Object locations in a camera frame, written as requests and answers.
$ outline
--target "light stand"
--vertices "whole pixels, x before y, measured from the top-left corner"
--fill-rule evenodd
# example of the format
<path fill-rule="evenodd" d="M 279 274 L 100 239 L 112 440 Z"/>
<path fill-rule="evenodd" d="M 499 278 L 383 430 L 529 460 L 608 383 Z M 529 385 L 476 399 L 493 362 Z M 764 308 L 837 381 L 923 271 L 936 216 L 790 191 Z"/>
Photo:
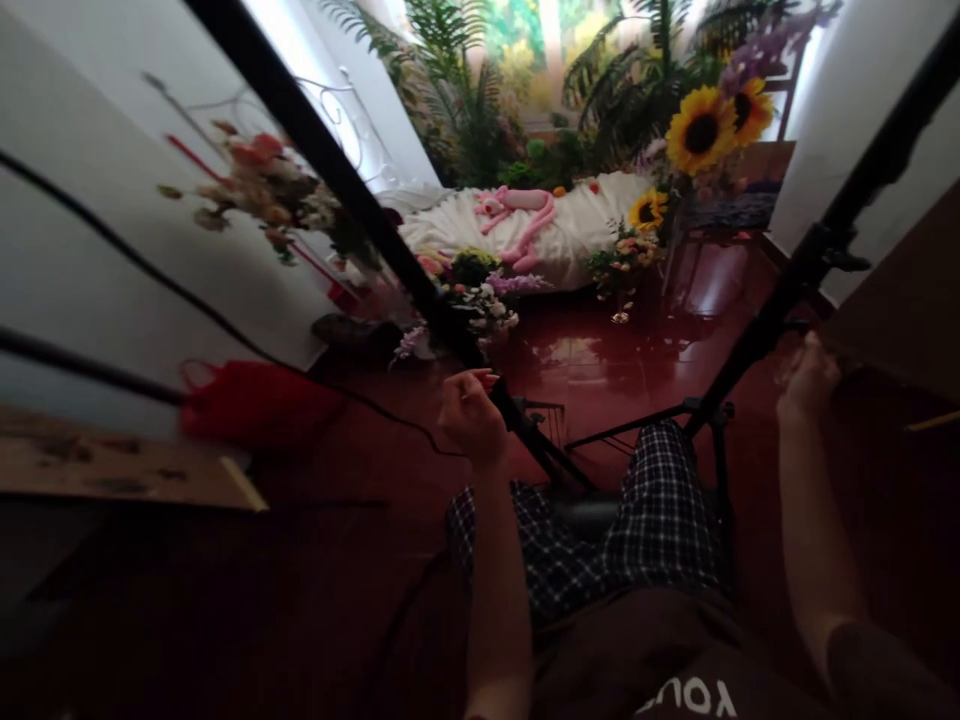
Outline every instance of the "light stand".
<path fill-rule="evenodd" d="M 486 359 L 467 326 L 442 300 L 436 286 L 420 268 L 241 0 L 185 2 L 260 96 L 303 157 L 320 172 L 363 228 L 409 291 L 431 334 L 442 340 L 466 367 L 484 366 Z M 567 445 L 567 450 L 600 440 L 616 442 L 612 438 L 619 433 L 690 413 L 684 427 L 688 437 L 692 438 L 705 425 L 710 425 L 713 431 L 720 517 L 729 547 L 732 512 L 726 492 L 723 428 L 732 414 L 732 406 L 725 404 L 724 400 L 747 369 L 776 346 L 780 335 L 797 326 L 796 322 L 787 320 L 788 313 L 808 292 L 817 290 L 831 269 L 851 271 L 869 267 L 865 260 L 855 258 L 847 251 L 856 234 L 853 221 L 884 185 L 894 182 L 903 172 L 921 130 L 960 74 L 956 57 L 960 57 L 960 15 L 954 18 L 924 62 L 823 219 L 807 232 L 770 297 L 737 340 L 703 398 L 690 399 L 683 405 L 583 438 Z M 536 422 L 522 412 L 521 405 L 510 398 L 505 382 L 497 383 L 491 397 L 507 428 L 517 434 L 554 484 L 561 479 L 561 472 L 567 472 L 584 488 L 596 489 L 566 454 L 539 432 Z"/>

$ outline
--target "red bag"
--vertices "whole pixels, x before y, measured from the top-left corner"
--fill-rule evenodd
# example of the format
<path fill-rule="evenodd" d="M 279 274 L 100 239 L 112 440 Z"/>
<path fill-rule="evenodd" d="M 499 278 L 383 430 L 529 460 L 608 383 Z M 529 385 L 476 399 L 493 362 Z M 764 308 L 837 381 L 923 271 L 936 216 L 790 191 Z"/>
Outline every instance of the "red bag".
<path fill-rule="evenodd" d="M 205 368 L 212 379 L 198 385 L 189 374 L 193 367 Z M 345 402 L 339 393 L 268 363 L 230 360 L 217 367 L 187 360 L 180 374 L 190 388 L 180 410 L 181 432 L 247 450 L 305 445 Z"/>

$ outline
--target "stuffed toy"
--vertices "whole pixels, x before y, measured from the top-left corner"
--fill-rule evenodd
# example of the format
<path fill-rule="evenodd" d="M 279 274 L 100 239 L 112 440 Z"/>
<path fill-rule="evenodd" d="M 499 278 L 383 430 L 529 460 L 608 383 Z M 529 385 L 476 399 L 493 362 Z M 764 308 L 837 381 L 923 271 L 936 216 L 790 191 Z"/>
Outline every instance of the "stuffed toy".
<path fill-rule="evenodd" d="M 557 215 L 553 205 L 553 195 L 546 190 L 511 190 L 506 185 L 502 185 L 494 193 L 478 194 L 477 200 L 480 204 L 474 212 L 491 218 L 490 222 L 480 228 L 483 235 L 503 222 L 514 210 L 537 211 L 516 246 L 500 253 L 500 259 L 511 265 L 514 272 L 525 274 L 533 270 L 540 262 L 533 241 L 537 233 L 552 223 Z"/>

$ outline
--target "plaid shorts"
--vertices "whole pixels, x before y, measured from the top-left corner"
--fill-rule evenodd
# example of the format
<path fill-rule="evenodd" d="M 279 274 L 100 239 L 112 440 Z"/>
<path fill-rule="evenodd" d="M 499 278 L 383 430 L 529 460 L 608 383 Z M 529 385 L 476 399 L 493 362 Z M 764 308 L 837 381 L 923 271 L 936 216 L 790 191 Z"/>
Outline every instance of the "plaid shorts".
<path fill-rule="evenodd" d="M 540 490 L 512 481 L 534 630 L 614 593 L 672 587 L 728 594 L 720 580 L 721 546 L 713 504 L 697 477 L 696 454 L 673 420 L 644 428 L 620 507 L 597 542 L 577 538 Z M 473 574 L 473 488 L 447 510 L 451 546 Z"/>

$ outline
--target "yellow sunflower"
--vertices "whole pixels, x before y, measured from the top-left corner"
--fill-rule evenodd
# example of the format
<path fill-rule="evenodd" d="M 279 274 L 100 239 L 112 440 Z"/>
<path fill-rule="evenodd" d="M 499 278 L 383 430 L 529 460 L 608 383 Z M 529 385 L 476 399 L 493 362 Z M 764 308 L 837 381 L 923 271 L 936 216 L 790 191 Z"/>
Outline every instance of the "yellow sunflower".
<path fill-rule="evenodd" d="M 663 214 L 667 211 L 667 194 L 657 192 L 657 188 L 647 190 L 627 216 L 627 222 L 637 230 L 656 230 L 663 222 Z"/>
<path fill-rule="evenodd" d="M 733 142 L 738 147 L 757 142 L 773 121 L 773 100 L 763 93 L 763 85 L 763 78 L 753 78 L 730 101 L 737 113 Z"/>
<path fill-rule="evenodd" d="M 717 88 L 704 85 L 680 103 L 680 112 L 667 131 L 667 156 L 673 167 L 688 175 L 715 165 L 733 149 L 737 112 Z"/>

